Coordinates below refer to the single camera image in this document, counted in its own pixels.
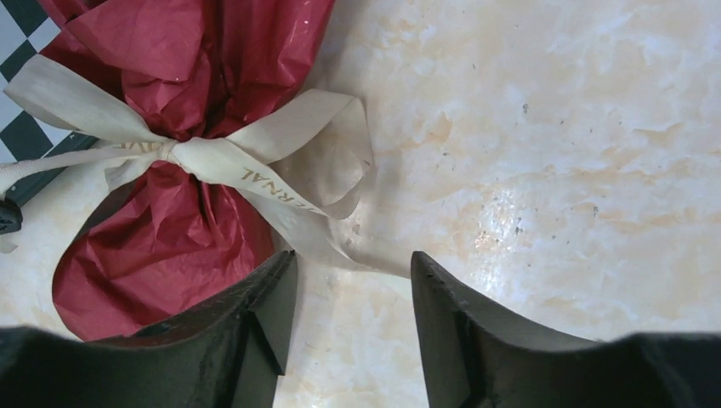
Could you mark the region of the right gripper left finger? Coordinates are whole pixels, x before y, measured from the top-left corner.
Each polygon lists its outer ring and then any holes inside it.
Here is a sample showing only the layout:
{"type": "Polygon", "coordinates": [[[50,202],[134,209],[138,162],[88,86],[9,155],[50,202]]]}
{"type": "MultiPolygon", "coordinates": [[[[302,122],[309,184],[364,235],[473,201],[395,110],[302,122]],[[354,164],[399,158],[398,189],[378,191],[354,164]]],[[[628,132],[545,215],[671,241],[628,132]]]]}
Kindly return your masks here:
{"type": "Polygon", "coordinates": [[[289,351],[297,255],[278,252],[244,280],[130,336],[111,337],[102,407],[272,404],[289,351]]]}

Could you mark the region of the red paper flower bouquet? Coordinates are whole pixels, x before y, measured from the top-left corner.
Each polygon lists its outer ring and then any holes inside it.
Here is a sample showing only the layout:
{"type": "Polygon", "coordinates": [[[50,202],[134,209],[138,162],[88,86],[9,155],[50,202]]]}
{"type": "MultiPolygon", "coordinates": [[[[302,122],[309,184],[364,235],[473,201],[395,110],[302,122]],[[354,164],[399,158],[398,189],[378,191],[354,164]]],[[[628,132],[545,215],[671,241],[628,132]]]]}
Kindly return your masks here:
{"type": "MultiPolygon", "coordinates": [[[[43,54],[125,102],[153,133],[222,138],[287,103],[308,76],[330,1],[45,1],[43,54]]],[[[76,239],[53,301],[85,341],[130,335],[244,279],[274,252],[235,190],[155,162],[123,206],[76,239]]]]}

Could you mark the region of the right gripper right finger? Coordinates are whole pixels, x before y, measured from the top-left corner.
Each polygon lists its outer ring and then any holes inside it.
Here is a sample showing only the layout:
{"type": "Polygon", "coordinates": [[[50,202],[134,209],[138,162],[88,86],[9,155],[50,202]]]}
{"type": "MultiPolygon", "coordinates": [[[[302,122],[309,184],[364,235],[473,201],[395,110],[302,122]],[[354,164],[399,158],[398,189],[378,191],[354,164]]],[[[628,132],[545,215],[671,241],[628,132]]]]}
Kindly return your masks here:
{"type": "Polygon", "coordinates": [[[432,407],[503,407],[542,399],[562,383],[563,362],[597,344],[502,306],[425,252],[412,254],[411,281],[432,407]]]}

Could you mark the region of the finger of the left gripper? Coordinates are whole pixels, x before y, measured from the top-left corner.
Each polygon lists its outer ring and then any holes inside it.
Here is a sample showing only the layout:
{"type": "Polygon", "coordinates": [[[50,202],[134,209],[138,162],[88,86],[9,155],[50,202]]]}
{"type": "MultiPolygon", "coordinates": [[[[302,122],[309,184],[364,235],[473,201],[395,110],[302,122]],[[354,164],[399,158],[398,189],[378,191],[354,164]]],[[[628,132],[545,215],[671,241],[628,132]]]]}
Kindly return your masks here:
{"type": "Polygon", "coordinates": [[[21,230],[23,215],[20,207],[10,199],[0,201],[0,235],[21,230]]]}

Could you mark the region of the cream ribbon with gold lettering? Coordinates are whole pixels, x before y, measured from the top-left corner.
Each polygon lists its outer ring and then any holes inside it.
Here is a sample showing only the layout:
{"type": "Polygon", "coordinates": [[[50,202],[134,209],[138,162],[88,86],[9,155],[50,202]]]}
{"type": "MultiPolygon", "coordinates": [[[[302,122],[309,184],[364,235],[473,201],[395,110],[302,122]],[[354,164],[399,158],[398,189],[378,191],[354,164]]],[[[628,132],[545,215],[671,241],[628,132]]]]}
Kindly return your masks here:
{"type": "Polygon", "coordinates": [[[372,169],[366,112],[360,99],[310,89],[266,117],[223,138],[185,142],[153,133],[127,105],[65,66],[38,55],[25,96],[37,117],[103,141],[103,146],[1,168],[1,189],[56,168],[110,162],[109,190],[168,162],[207,184],[237,190],[304,256],[361,263],[340,234],[339,219],[356,209],[372,169]]]}

